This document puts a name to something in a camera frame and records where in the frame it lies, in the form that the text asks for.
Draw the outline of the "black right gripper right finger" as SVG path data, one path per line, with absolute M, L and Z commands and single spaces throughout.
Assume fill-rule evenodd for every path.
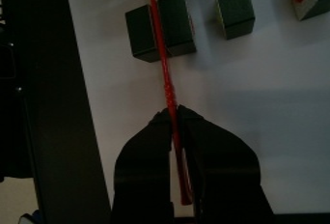
M 257 156 L 227 129 L 177 108 L 197 224 L 273 224 Z

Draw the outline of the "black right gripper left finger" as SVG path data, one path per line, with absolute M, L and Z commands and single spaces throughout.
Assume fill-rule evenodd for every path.
M 172 224 L 169 200 L 171 123 L 157 112 L 129 138 L 114 164 L 110 224 Z

